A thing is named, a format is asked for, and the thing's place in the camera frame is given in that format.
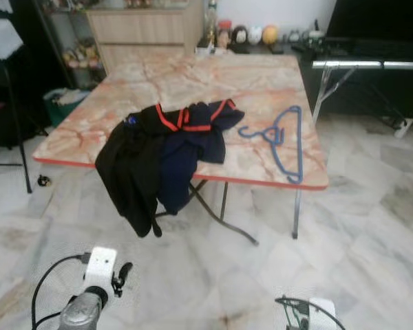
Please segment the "blue plastic hanger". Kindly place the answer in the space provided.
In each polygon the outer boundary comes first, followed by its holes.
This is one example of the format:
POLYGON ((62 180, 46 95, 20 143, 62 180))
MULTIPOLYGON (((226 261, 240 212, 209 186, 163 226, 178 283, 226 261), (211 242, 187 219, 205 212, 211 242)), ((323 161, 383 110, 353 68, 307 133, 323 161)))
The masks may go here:
POLYGON ((248 126, 241 126, 237 130, 237 134, 241 138, 250 139, 254 136, 259 136, 271 148, 273 160, 275 160, 276 167, 285 174, 286 179, 291 184, 301 184, 304 181, 304 148, 303 148, 303 110, 300 106, 291 106, 279 113, 272 124, 265 129, 248 132, 248 126), (286 114, 294 113, 297 116, 295 120, 295 131, 297 132, 297 142, 295 143, 295 150, 297 151, 297 170, 288 170, 281 161, 279 156, 279 148, 282 147, 285 141, 286 130, 283 129, 279 123, 286 114))

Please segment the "black shirt red collar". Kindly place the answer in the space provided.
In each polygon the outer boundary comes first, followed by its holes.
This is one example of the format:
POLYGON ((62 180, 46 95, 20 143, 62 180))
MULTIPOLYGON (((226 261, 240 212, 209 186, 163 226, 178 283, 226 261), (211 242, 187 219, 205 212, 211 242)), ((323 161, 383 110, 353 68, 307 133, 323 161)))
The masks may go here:
POLYGON ((140 238, 149 233, 162 236, 157 222, 160 152, 166 136, 176 130, 171 123, 175 111, 153 104, 128 113, 112 129, 94 163, 116 211, 140 238))

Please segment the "green storage basket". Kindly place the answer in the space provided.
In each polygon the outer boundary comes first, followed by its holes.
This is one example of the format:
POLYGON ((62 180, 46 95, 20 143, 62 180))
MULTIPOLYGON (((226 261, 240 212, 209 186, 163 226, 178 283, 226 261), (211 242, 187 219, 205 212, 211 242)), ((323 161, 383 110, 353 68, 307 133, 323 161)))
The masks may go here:
POLYGON ((75 108, 90 95, 90 90, 60 88, 43 95, 44 107, 52 126, 57 127, 75 108))

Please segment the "marble top folding table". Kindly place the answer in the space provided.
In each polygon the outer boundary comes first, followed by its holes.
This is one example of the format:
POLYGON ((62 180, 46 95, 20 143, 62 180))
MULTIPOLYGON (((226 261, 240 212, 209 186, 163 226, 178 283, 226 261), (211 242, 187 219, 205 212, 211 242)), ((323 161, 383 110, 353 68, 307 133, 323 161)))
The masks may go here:
MULTIPOLYGON (((198 163, 193 179, 297 190, 323 190, 328 186, 325 157, 311 120, 297 59, 276 54, 141 54, 103 79, 39 144, 33 157, 48 164, 96 169, 94 163, 100 149, 128 113, 156 104, 166 111, 175 111, 193 103, 219 100, 234 100, 245 116, 234 128, 224 132, 224 163, 198 163), (248 126, 248 132, 265 129, 291 106, 300 106, 303 110, 304 181, 301 184, 291 184, 286 179, 276 167, 270 146, 262 138, 246 139, 237 134, 242 126, 248 126)), ((279 156, 291 171, 297 170, 296 119, 294 113, 289 113, 279 123, 286 130, 279 156)), ((200 197, 193 179, 189 196, 200 197)))

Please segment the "light wooden cabinet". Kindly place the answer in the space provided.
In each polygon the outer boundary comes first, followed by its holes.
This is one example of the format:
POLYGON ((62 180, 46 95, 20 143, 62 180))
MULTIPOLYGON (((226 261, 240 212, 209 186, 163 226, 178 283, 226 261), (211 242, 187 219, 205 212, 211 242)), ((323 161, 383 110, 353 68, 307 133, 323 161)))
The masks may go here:
POLYGON ((203 35, 204 0, 100 0, 85 12, 108 75, 130 56, 193 54, 203 35))

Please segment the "black television console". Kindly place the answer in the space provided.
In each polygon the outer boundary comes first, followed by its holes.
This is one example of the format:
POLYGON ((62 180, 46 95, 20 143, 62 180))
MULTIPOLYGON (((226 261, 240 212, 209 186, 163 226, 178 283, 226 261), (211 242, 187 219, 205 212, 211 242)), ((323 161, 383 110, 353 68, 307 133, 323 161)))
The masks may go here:
POLYGON ((200 40, 195 51, 216 56, 294 56, 314 112, 413 119, 413 46, 330 38, 319 47, 304 42, 209 47, 205 40, 200 40))

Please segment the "black display shelf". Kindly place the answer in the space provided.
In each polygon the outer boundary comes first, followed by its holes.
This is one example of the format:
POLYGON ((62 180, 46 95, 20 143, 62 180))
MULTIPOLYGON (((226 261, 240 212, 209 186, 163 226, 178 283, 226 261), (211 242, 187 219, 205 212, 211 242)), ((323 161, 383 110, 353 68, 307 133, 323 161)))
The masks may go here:
POLYGON ((54 51, 66 69, 102 69, 86 10, 100 0, 34 0, 54 51))

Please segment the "jar with red lid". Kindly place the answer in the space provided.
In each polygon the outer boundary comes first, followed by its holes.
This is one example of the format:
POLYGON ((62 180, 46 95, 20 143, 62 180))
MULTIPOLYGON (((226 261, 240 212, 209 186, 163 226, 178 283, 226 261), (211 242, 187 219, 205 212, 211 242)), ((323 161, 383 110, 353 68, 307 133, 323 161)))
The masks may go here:
POLYGON ((216 47, 228 48, 231 44, 231 28, 231 20, 223 19, 217 23, 216 47))

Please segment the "silver metal clothes rack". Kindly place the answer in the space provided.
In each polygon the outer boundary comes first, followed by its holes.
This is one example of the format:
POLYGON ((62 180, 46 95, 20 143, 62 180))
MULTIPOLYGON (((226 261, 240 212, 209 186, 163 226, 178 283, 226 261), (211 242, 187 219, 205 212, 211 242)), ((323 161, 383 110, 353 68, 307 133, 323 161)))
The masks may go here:
MULTIPOLYGON (((319 91, 317 92, 313 113, 311 114, 311 120, 313 120, 313 124, 316 124, 324 101, 327 100, 330 95, 333 95, 342 84, 345 84, 358 69, 413 70, 413 62, 392 62, 391 60, 313 60, 310 62, 310 68, 321 70, 319 91), (345 70, 344 75, 335 81, 333 85, 330 85, 332 73, 335 70, 341 69, 345 70)), ((385 101, 386 109, 393 115, 393 117, 379 116, 379 119, 381 119, 386 126, 394 129, 393 134, 397 138, 401 138, 407 133, 407 130, 410 129, 411 124, 413 124, 413 118, 405 118, 402 116, 402 114, 386 100, 386 97, 383 96, 380 91, 377 91, 373 86, 370 86, 370 88, 371 91, 385 101)))

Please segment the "black mouse plush toy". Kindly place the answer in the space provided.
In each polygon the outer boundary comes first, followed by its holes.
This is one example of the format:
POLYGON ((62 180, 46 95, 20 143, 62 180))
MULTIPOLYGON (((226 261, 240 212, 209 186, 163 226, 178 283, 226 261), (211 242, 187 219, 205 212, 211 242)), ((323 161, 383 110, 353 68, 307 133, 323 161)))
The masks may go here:
POLYGON ((231 31, 231 45, 235 47, 248 44, 248 29, 245 25, 237 25, 231 31))

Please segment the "black stand white cloth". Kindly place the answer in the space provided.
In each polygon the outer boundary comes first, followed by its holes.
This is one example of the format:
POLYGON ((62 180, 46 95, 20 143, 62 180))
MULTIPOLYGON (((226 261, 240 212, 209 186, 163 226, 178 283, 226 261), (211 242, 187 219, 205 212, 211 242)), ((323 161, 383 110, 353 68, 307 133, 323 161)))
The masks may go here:
POLYGON ((21 50, 24 42, 17 29, 12 24, 11 16, 14 13, 11 0, 0 0, 0 87, 6 89, 8 100, 10 101, 10 110, 12 122, 17 130, 17 146, 21 156, 20 163, 7 163, 6 166, 20 166, 23 169, 24 182, 28 194, 32 193, 32 184, 30 174, 28 174, 28 159, 24 148, 24 139, 21 129, 21 116, 17 107, 17 95, 14 92, 14 84, 8 61, 17 51, 21 50))

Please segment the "white round plush toy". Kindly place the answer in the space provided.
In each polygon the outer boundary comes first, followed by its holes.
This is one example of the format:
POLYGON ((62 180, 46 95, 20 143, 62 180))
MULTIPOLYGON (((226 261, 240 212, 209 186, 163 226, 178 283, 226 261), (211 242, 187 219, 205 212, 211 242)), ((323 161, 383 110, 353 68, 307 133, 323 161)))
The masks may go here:
POLYGON ((260 41, 262 40, 262 34, 263 34, 263 27, 262 26, 257 26, 253 25, 248 29, 248 35, 247 35, 247 42, 250 45, 257 45, 260 44, 260 41))

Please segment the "yellow round plush toy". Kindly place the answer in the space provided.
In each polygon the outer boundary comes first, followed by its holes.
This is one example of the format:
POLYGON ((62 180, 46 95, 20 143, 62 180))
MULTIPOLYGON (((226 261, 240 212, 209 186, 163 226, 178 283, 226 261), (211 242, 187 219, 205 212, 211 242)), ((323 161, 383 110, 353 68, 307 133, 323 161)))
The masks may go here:
POLYGON ((266 25, 261 32, 261 43, 266 46, 275 44, 279 37, 279 28, 276 25, 266 25))

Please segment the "green mug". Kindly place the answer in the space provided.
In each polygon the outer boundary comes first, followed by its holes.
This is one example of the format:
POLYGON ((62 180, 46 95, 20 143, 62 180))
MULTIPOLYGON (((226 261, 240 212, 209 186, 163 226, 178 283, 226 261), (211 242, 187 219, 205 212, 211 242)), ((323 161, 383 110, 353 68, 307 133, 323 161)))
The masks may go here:
POLYGON ((319 29, 308 31, 306 44, 309 48, 320 48, 325 40, 325 32, 319 29))

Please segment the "black flat television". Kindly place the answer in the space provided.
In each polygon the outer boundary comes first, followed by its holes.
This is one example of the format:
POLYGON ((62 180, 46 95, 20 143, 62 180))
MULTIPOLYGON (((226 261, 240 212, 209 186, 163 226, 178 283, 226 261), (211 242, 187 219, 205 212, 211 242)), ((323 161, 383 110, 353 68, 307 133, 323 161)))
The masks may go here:
POLYGON ((326 34, 413 42, 413 0, 336 0, 326 34))

